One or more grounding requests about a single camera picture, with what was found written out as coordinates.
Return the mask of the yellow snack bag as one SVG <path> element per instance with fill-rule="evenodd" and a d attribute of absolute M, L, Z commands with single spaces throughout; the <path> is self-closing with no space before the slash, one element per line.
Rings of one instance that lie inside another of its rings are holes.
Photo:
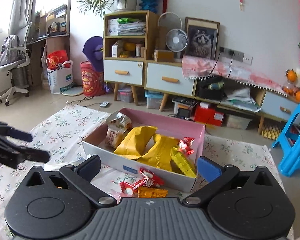
<path fill-rule="evenodd" d="M 137 162 L 172 172 L 170 151 L 179 139 L 161 134 L 153 135 L 154 145 Z"/>
<path fill-rule="evenodd" d="M 157 128 L 154 126 L 134 127 L 119 144 L 114 153 L 129 160 L 141 158 L 148 142 L 156 131 Z"/>

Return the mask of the white pecan snack packet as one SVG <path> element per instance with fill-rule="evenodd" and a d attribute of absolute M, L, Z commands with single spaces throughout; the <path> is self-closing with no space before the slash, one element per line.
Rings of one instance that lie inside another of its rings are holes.
<path fill-rule="evenodd" d="M 111 127 L 116 127 L 121 131 L 126 131 L 133 128 L 131 119 L 120 111 L 108 116 L 106 119 L 106 124 Z"/>

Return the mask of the yellow transparent snack packet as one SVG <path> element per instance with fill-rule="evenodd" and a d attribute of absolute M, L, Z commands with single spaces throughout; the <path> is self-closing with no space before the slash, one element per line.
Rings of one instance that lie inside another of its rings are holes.
<path fill-rule="evenodd" d="M 170 150 L 170 156 L 183 175 L 196 178 L 197 174 L 194 163 L 185 155 L 180 147 L 173 147 Z"/>

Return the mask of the white office chair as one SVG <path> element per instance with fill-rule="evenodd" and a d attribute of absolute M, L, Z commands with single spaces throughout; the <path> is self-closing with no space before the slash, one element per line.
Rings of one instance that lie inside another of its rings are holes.
<path fill-rule="evenodd" d="M 3 98 L 6 99 L 5 106 L 10 105 L 10 100 L 15 93 L 25 94 L 29 97 L 29 85 L 24 88 L 18 87 L 14 83 L 13 71 L 19 68 L 27 67 L 30 64 L 29 50 L 26 47 L 27 38 L 32 22 L 26 20 L 15 34 L 8 35 L 1 46 L 0 52 L 0 72 L 6 72 L 10 77 L 11 87 L 8 91 L 0 96 L 0 103 Z"/>

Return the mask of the red storage box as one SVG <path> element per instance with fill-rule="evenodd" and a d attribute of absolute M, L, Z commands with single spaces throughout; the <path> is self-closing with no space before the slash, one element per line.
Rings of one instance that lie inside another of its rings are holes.
<path fill-rule="evenodd" d="M 202 124 L 221 126 L 224 120 L 224 114 L 216 111 L 214 108 L 197 106 L 194 113 L 194 120 Z"/>

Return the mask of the red white candy packet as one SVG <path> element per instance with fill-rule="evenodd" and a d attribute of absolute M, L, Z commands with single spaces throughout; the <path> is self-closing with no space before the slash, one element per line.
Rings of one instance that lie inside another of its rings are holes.
<path fill-rule="evenodd" d="M 120 183 L 120 187 L 123 193 L 134 194 L 138 192 L 138 189 L 140 187 L 156 188 L 164 185 L 164 181 L 152 171 L 149 171 L 145 168 L 140 168 L 139 174 L 141 174 L 142 178 L 133 184 L 127 183 L 125 181 L 122 181 Z"/>

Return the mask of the orange snack packet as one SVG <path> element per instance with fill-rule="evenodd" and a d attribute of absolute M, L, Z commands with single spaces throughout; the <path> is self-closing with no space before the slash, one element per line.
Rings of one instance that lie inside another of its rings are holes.
<path fill-rule="evenodd" d="M 168 195 L 168 190 L 157 189 L 151 187 L 138 188 L 138 198 L 165 198 Z"/>

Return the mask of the white shopping bag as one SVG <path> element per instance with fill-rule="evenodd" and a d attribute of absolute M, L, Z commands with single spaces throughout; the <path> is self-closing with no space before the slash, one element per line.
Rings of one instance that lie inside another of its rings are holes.
<path fill-rule="evenodd" d="M 66 50 L 49 53 L 46 64 L 47 78 L 52 94 L 62 94 L 74 85 L 72 74 L 73 61 L 68 59 Z"/>

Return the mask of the blue plastic stool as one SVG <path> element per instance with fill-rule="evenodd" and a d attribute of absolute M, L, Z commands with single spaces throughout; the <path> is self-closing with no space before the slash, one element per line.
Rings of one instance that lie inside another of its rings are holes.
<path fill-rule="evenodd" d="M 291 132 L 294 121 L 299 115 L 300 103 L 272 145 L 273 148 L 276 146 L 281 147 L 283 157 L 278 169 L 279 172 L 286 177 L 291 177 L 293 173 L 300 170 L 300 132 L 298 134 Z"/>

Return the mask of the low wooden tv stand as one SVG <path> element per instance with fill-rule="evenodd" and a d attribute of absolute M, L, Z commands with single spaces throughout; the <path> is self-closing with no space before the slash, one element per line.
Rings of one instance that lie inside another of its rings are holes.
<path fill-rule="evenodd" d="M 198 78 L 194 96 L 222 109 L 259 116 L 258 134 L 265 127 L 266 119 L 287 121 L 298 105 L 296 99 L 284 91 L 221 76 Z"/>

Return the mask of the red printed bucket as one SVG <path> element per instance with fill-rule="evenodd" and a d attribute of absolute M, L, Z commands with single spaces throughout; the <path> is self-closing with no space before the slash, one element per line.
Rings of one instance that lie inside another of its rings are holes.
<path fill-rule="evenodd" d="M 80 63 L 82 87 L 85 96 L 101 96 L 106 93 L 103 71 L 96 71 L 90 61 Z"/>

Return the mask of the clear bin blue lid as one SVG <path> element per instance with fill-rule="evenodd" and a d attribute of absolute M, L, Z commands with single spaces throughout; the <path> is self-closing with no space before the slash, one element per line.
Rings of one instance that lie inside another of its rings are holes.
<path fill-rule="evenodd" d="M 148 109 L 159 109 L 163 100 L 163 94 L 161 92 L 146 90 L 145 98 Z"/>

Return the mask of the pink checkered cloth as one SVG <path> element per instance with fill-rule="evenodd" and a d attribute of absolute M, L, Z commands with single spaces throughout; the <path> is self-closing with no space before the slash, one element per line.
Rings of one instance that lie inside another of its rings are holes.
<path fill-rule="evenodd" d="M 279 83 L 276 83 L 255 70 L 194 56 L 184 56 L 181 67 L 185 79 L 203 80 L 211 78 L 212 76 L 221 76 L 244 85 L 268 90 L 285 97 L 287 96 L 287 93 L 283 91 Z"/>

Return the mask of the purple plush toy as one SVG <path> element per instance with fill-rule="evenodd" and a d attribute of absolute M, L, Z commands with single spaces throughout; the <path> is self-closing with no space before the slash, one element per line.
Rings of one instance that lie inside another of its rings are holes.
<path fill-rule="evenodd" d="M 87 61 L 90 61 L 96 71 L 103 71 L 104 74 L 104 59 L 103 59 L 103 38 L 93 36 L 89 38 L 83 47 L 83 54 Z"/>

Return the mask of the orange fruit upper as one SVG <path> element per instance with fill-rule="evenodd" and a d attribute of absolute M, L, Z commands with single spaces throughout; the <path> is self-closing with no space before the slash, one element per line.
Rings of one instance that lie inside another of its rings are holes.
<path fill-rule="evenodd" d="M 286 78 L 289 82 L 294 83 L 298 79 L 298 76 L 293 69 L 288 69 L 286 70 Z"/>

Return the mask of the wooden cabinet with drawers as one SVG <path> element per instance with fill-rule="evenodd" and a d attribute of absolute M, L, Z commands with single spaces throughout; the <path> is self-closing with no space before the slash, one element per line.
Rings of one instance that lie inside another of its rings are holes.
<path fill-rule="evenodd" d="M 108 25 L 110 20 L 119 18 L 135 18 L 146 23 L 145 35 L 110 36 Z M 159 110 L 163 111 L 170 95 L 183 96 L 193 99 L 196 81 L 184 78 L 179 62 L 158 62 L 153 60 L 155 42 L 159 33 L 159 15 L 151 11 L 122 11 L 107 14 L 104 17 L 104 80 L 114 84 L 114 100 L 117 101 L 119 87 L 129 85 L 133 100 L 139 104 L 137 88 L 163 93 Z M 119 57 L 112 55 L 112 47 L 116 42 L 131 42 L 143 44 L 143 56 Z"/>

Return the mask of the framed cat picture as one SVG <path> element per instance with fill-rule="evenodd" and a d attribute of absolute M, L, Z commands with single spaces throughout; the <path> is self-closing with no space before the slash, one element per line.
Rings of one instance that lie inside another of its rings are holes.
<path fill-rule="evenodd" d="M 214 60 L 218 44 L 220 23 L 199 18 L 185 18 L 185 31 L 189 38 L 186 55 Z"/>

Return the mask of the white desk fan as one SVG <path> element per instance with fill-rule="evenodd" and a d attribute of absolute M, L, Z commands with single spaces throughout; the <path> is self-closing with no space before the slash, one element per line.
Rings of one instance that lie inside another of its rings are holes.
<path fill-rule="evenodd" d="M 166 47 L 175 53 L 174 60 L 181 62 L 181 53 L 187 48 L 188 36 L 185 31 L 175 28 L 171 29 L 166 35 Z"/>

